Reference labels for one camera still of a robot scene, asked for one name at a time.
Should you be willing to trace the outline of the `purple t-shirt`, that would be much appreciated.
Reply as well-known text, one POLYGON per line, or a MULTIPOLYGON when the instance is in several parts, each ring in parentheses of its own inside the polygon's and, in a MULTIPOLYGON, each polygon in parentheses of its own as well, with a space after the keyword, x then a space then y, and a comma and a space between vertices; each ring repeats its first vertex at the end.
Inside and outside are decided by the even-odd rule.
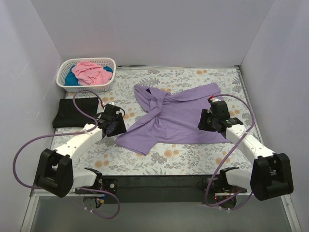
POLYGON ((146 112, 115 143, 130 151, 147 155, 157 143, 218 144, 227 143, 221 134, 198 129, 202 110, 208 109, 208 98, 221 93, 211 83, 175 94, 156 87, 135 85, 135 97, 146 112))

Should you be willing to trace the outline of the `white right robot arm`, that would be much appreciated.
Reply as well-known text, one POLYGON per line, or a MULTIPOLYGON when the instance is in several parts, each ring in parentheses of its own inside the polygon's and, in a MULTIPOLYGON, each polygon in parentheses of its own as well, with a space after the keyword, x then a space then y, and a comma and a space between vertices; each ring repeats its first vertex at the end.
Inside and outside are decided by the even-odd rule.
POLYGON ((209 109, 202 110, 198 129, 217 132, 234 144, 249 160, 250 170, 240 168, 217 168, 207 184, 209 191, 213 179, 219 188, 229 192, 238 187, 247 189, 260 201, 293 193, 293 177, 290 159, 285 153, 275 153, 249 133, 238 118, 232 118, 225 101, 218 96, 208 99, 209 109))

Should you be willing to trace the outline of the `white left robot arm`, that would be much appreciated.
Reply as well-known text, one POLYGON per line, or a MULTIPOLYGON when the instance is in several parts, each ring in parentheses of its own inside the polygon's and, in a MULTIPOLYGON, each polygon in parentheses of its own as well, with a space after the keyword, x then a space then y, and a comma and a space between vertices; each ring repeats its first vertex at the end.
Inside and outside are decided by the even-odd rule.
POLYGON ((39 159, 34 184, 60 198, 71 190, 87 188, 92 193, 103 190, 101 172, 92 168, 74 169, 74 163, 95 143, 104 137, 126 132, 125 111, 114 103, 103 107, 95 117, 97 125, 87 123, 81 134, 54 150, 45 149, 39 159))

